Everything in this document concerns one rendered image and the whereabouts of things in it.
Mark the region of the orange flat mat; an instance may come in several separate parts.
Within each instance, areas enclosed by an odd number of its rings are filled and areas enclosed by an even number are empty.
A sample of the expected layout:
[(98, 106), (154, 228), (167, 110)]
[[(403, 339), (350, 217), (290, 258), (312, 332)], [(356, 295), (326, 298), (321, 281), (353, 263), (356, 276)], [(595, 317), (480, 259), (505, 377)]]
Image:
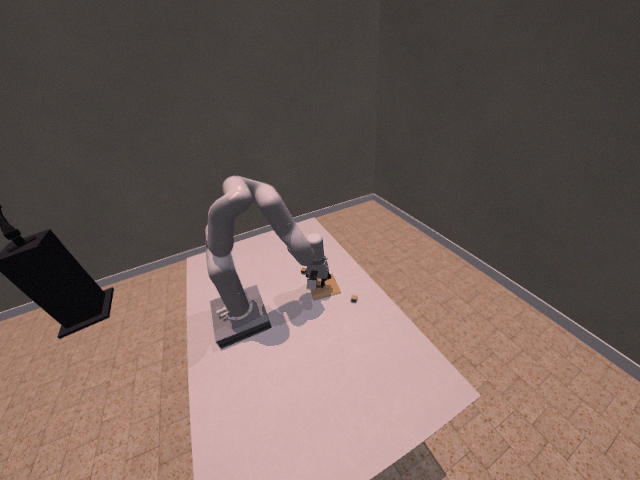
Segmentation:
[(330, 274), (330, 275), (332, 276), (331, 279), (327, 279), (325, 281), (325, 286), (323, 286), (323, 288), (317, 288), (317, 290), (310, 290), (313, 300), (317, 300), (317, 299), (321, 299), (321, 298), (325, 298), (328, 296), (341, 293), (333, 274)]

